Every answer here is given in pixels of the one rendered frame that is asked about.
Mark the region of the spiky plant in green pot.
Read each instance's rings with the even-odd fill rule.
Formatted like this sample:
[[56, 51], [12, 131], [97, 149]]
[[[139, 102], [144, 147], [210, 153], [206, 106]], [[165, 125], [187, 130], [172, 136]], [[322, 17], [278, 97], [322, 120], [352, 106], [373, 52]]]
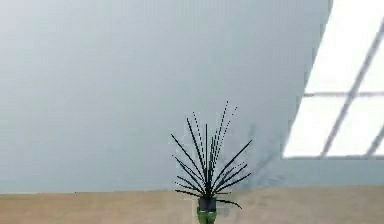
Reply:
[[228, 114], [234, 116], [237, 111], [237, 108], [234, 108], [229, 113], [228, 104], [229, 102], [226, 102], [219, 125], [215, 127], [212, 134], [209, 133], [208, 124], [201, 125], [198, 122], [195, 113], [192, 113], [193, 119], [186, 118], [194, 153], [189, 153], [187, 145], [182, 143], [173, 133], [170, 134], [178, 150], [189, 161], [187, 164], [179, 156], [172, 155], [184, 172], [184, 176], [176, 176], [175, 184], [178, 188], [175, 189], [175, 192], [197, 199], [196, 216], [199, 224], [215, 224], [218, 203], [242, 208], [236, 201], [223, 199], [221, 195], [231, 194], [228, 188], [243, 182], [251, 175], [251, 172], [243, 174], [248, 168], [246, 162], [236, 164], [236, 160], [252, 144], [251, 140], [242, 146], [222, 167], [218, 166], [218, 160], [224, 149], [225, 138], [231, 125]]

